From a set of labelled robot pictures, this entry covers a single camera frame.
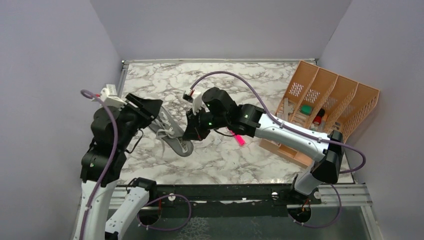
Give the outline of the grey canvas sneaker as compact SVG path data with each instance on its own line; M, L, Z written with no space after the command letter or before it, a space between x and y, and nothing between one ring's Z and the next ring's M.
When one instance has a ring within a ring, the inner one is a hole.
M194 150L190 140L183 140L184 130L163 107L156 119L148 126L155 133L155 138L166 143L177 155L188 157Z

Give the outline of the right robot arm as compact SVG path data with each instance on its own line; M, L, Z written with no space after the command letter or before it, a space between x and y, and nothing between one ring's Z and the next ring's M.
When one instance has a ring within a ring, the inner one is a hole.
M288 190L289 199L300 204L322 183L336 184L343 158L342 134L312 131L268 115L252 104L236 104L230 95L218 87L205 93L188 90L183 99L192 104L186 112L184 140L202 141L210 131L227 128L236 135L273 141L297 150L313 163L299 174Z

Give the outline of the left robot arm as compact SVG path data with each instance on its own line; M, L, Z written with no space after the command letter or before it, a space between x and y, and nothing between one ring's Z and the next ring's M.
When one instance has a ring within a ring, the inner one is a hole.
M159 115L163 101L129 93L106 102L83 89L84 97L100 103L93 115L92 141L81 160L81 207L74 234L76 240L118 239L118 232L107 232L107 216L113 192L124 163L126 150L139 130L148 127Z

